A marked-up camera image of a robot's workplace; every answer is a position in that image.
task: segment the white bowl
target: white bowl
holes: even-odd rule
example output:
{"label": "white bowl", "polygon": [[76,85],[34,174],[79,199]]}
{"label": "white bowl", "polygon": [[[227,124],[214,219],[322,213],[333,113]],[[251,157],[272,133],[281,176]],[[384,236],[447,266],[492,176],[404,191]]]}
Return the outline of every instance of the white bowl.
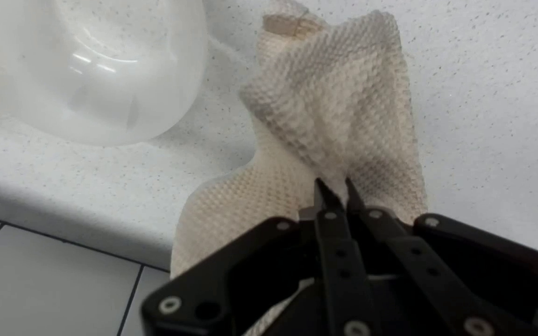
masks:
{"label": "white bowl", "polygon": [[206,59],[201,0],[0,0],[0,107],[77,143],[165,133]]}

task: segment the tile floor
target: tile floor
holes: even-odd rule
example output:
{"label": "tile floor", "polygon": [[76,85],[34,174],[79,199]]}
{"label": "tile floor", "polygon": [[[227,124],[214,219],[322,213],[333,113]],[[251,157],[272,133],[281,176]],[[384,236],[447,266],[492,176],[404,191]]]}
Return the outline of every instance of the tile floor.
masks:
{"label": "tile floor", "polygon": [[0,336],[143,336],[169,273],[0,225]]}

